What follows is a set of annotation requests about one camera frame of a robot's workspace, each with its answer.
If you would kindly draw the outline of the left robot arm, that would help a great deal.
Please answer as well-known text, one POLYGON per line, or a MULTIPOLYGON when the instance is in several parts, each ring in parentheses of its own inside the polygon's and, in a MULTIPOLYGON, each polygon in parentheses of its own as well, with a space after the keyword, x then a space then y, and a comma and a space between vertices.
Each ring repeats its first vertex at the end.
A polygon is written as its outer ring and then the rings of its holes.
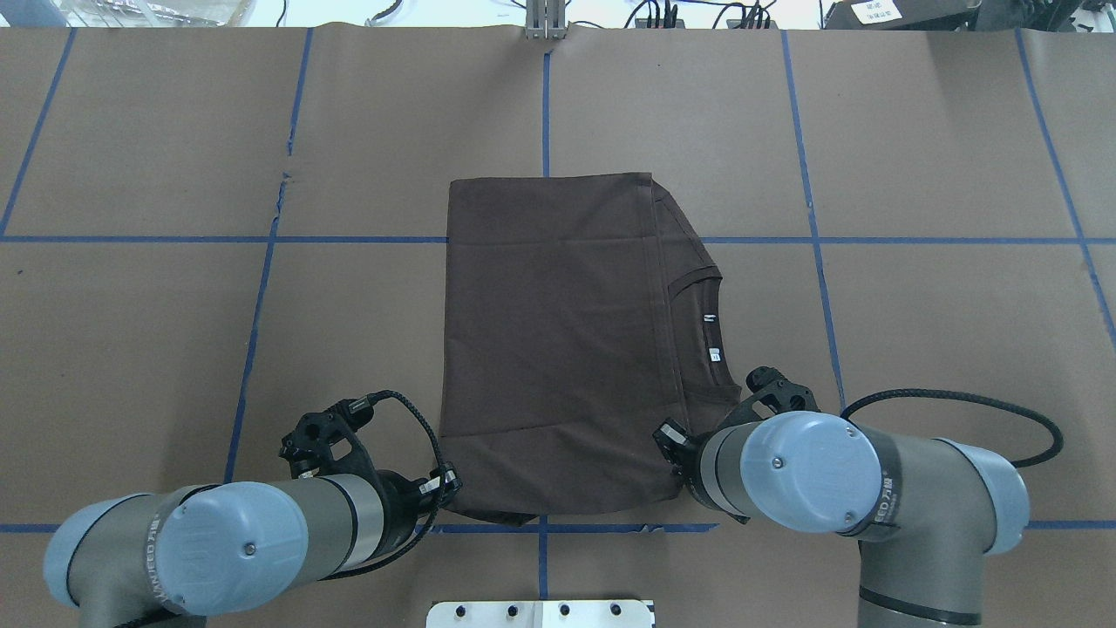
POLYGON ((203 627, 314 582, 387 567, 461 486, 379 470, 180 487, 83 508, 52 532, 44 583, 81 627, 203 627))

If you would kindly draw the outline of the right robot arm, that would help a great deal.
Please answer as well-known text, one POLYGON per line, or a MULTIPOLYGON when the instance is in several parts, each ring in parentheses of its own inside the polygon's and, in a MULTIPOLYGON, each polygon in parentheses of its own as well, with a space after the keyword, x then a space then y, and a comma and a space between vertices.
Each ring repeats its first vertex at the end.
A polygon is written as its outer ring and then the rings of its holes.
POLYGON ((698 503, 837 534, 860 553, 862 627, 980 627, 988 557, 1020 544, 1024 479, 1001 454, 789 410, 705 434, 653 434, 698 503))

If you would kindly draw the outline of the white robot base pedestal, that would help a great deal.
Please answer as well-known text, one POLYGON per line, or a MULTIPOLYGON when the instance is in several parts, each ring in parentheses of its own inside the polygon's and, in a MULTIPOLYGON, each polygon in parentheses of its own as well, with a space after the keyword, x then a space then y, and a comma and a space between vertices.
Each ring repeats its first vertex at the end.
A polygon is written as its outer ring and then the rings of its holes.
POLYGON ((426 627, 655 627, 652 601, 638 599, 446 601, 426 627))

